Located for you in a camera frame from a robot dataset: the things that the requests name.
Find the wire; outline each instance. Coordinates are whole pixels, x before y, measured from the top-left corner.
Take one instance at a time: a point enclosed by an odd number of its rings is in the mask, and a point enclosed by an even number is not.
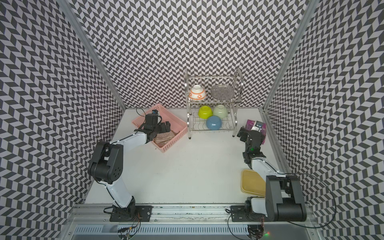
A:
[[[226,209],[225,211],[226,211],[227,213],[230,214],[229,217],[228,217],[228,220],[227,220],[227,226],[228,226],[229,232],[232,234],[232,236],[234,236],[235,238],[237,238],[237,239],[239,239],[239,240],[252,240],[252,236],[251,236],[251,238],[247,236],[248,239],[242,239],[242,238],[238,238],[238,237],[236,237],[236,236],[232,233],[231,228],[229,227],[229,219],[232,217],[233,214],[235,214],[235,213],[240,213],[241,211],[231,212],[231,210],[228,210],[228,209]]]
[[[139,114],[138,111],[137,111],[138,108],[141,109],[141,110],[144,112],[144,115],[147,115],[147,114],[145,113],[144,109],[142,109],[141,107],[137,107],[137,108],[136,108],[136,113],[137,113],[137,114]]]
[[[115,209],[115,208],[116,208],[116,206],[115,206],[115,205],[112,205],[111,207],[106,207],[106,208],[104,208],[103,212],[104,212],[105,214],[112,214],[112,213],[113,213],[113,210],[112,210],[112,212],[107,212],[106,210],[107,210],[107,209]],[[122,211],[118,212],[118,214],[121,214],[121,215],[124,215],[124,216],[129,217],[129,215],[125,214],[125,213],[122,212]]]
[[[140,213],[137,213],[137,214],[138,214],[138,218],[139,218],[139,228],[136,230],[136,232],[134,234],[132,234],[132,236],[129,237],[129,239],[133,238],[133,236],[140,230],[140,227],[141,227]]]
[[[311,228],[311,229],[316,229],[316,228],[323,228],[325,226],[328,226],[331,222],[333,222],[333,220],[335,219],[336,217],[336,213],[337,213],[337,204],[336,204],[336,197],[334,196],[333,192],[329,189],[328,185],[323,181],[321,180],[320,178],[318,178],[317,176],[313,175],[313,174],[309,174],[309,173],[301,173],[301,172],[293,172],[293,173],[280,173],[280,172],[277,172],[278,174],[283,174],[283,175],[289,175],[289,174],[299,174],[299,175],[309,175],[309,176],[312,176],[314,178],[316,178],[317,180],[319,180],[322,184],[324,184],[324,186],[328,189],[328,191],[330,192],[330,194],[332,195],[332,200],[333,200],[333,204],[334,204],[334,207],[335,207],[335,212],[333,213],[333,216],[332,216],[332,219],[327,222],[326,224],[324,225],[320,225],[318,227],[308,227],[308,226],[304,226],[304,225],[300,225],[300,224],[296,224],[296,223],[293,223],[293,222],[289,222],[293,225],[296,225],[296,226],[299,226],[299,227],[305,227],[305,228]]]
[[[276,169],[274,168],[274,167],[272,167],[272,165],[271,164],[269,164],[267,161],[264,161],[266,164],[268,164],[275,172],[277,172],[276,171]]]
[[[238,133],[237,133],[237,135],[239,135],[240,133],[246,133],[246,134],[248,134],[248,136],[251,136],[250,134],[249,134],[249,132],[246,132],[246,131],[239,131]]]

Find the bowl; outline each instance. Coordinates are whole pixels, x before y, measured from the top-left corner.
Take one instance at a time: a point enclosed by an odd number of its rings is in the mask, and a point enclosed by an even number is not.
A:
[[[198,116],[202,119],[207,119],[207,118],[213,116],[212,109],[208,106],[202,106],[199,109]]]
[[[223,119],[228,116],[228,109],[224,105],[217,105],[214,108],[214,116],[218,116],[219,118]]]
[[[194,101],[201,101],[207,96],[205,89],[200,85],[195,85],[189,91],[189,98]]]
[[[219,130],[222,125],[221,118],[218,116],[209,117],[205,123],[209,130]]]

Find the pink basket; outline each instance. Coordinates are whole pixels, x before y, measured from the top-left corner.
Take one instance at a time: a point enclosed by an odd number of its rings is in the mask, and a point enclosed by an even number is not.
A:
[[[170,123],[170,129],[173,132],[178,132],[178,134],[172,138],[166,145],[163,147],[159,147],[154,141],[152,143],[161,151],[165,152],[167,151],[175,142],[177,142],[184,134],[187,133],[187,123],[181,120],[180,118],[173,115],[170,111],[168,111],[161,103],[156,104],[155,106],[151,107],[148,111],[146,111],[146,114],[151,113],[152,110],[158,110],[159,115],[162,117],[162,122],[168,121]],[[140,125],[144,122],[145,117],[137,117],[135,120],[132,121],[133,125],[135,125],[137,128],[140,127]]]

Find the yellow tray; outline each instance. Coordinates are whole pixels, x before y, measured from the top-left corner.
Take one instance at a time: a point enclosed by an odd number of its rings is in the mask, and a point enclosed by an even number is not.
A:
[[[265,197],[265,184],[257,172],[248,169],[241,172],[242,192]]]

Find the black cable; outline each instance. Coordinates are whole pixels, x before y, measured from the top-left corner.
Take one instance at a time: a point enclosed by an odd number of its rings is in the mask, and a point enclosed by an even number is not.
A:
[[[102,184],[101,182],[97,181],[96,179],[95,179],[95,181],[96,181],[98,184],[101,184],[101,185],[104,185],[104,186],[105,186],[105,184]],[[109,195],[111,196],[111,198],[114,200],[114,198],[112,197],[112,194],[109,192],[108,188],[106,188],[106,189],[107,189],[107,192],[109,193]],[[110,214],[109,212],[106,212],[106,211],[105,211],[106,209],[109,209],[109,208],[111,208],[111,207],[106,207],[106,208],[104,208],[104,213],[106,213],[106,214]]]
[[[229,232],[232,234],[232,236],[234,236],[235,238],[237,238],[237,239],[239,239],[239,240],[252,240],[252,236],[251,236],[251,238],[247,236],[248,239],[242,239],[242,238],[238,238],[238,237],[236,237],[236,236],[232,233],[231,228],[229,227],[229,219],[232,217],[233,214],[235,214],[235,213],[239,213],[239,212],[241,212],[241,211],[231,212],[231,211],[228,210],[228,209],[226,209],[225,211],[226,211],[227,213],[230,214],[229,217],[228,217],[228,220],[227,220],[227,226],[228,226]]]
[[[336,197],[334,196],[333,192],[329,189],[328,185],[323,181],[321,180],[320,178],[318,178],[317,176],[313,175],[313,174],[309,174],[309,173],[301,173],[301,172],[293,172],[293,173],[280,173],[280,172],[277,172],[278,174],[282,174],[282,175],[289,175],[289,174],[299,174],[299,175],[309,175],[309,176],[312,176],[314,178],[316,178],[317,180],[319,180],[322,184],[324,184],[324,186],[328,189],[328,191],[330,192],[330,194],[332,195],[332,200],[333,200],[333,204],[334,204],[334,207],[335,207],[335,212],[333,213],[333,216],[332,216],[332,219],[327,222],[326,224],[324,225],[320,225],[318,227],[308,227],[308,226],[303,226],[303,225],[300,225],[300,224],[296,224],[296,223],[293,223],[293,222],[289,222],[293,225],[296,225],[296,226],[299,226],[299,227],[305,227],[305,228],[311,228],[311,229],[316,229],[316,228],[322,228],[322,227],[325,227],[325,226],[328,226],[331,222],[333,222],[333,220],[335,219],[336,217],[336,213],[337,213],[337,204],[336,204]]]
[[[267,161],[264,161],[266,164],[268,164],[275,172],[277,172],[276,171],[276,169],[274,168],[274,167],[272,167],[272,165],[271,164],[269,164]]]
[[[135,218],[133,219],[133,223],[130,227],[123,227],[123,228],[118,230],[118,233],[126,232],[128,230],[132,230],[132,229],[136,228],[139,225],[139,221],[137,221],[136,226],[133,226],[136,222],[136,218],[138,218],[137,215],[135,215]]]
[[[245,132],[246,134],[248,134],[248,136],[250,135],[249,132],[246,131],[239,131],[237,134],[240,134],[241,132]]]
[[[106,210],[107,209],[115,209],[115,207],[116,207],[115,205],[112,205],[111,207],[106,207],[106,208],[104,208],[103,212],[105,214],[110,214],[111,215],[113,210],[112,210],[112,212],[107,212]],[[129,215],[125,214],[124,212],[119,212],[119,214],[129,217]],[[132,221],[135,217],[136,216],[132,217],[131,219],[126,220],[126,222]]]
[[[138,111],[137,111],[138,108],[141,109],[141,110],[144,112],[144,116],[138,113]],[[137,107],[137,108],[136,108],[136,113],[139,114],[139,115],[142,116],[142,117],[145,117],[145,115],[147,115],[147,114],[145,113],[144,109],[142,109],[141,107]]]
[[[134,234],[132,234],[132,236],[130,236],[129,237],[129,239],[130,238],[133,238],[133,236],[140,230],[140,227],[141,227],[141,220],[140,220],[140,214],[138,213],[138,216],[137,216],[138,218],[139,218],[139,228],[137,229],[137,231],[134,233]]]

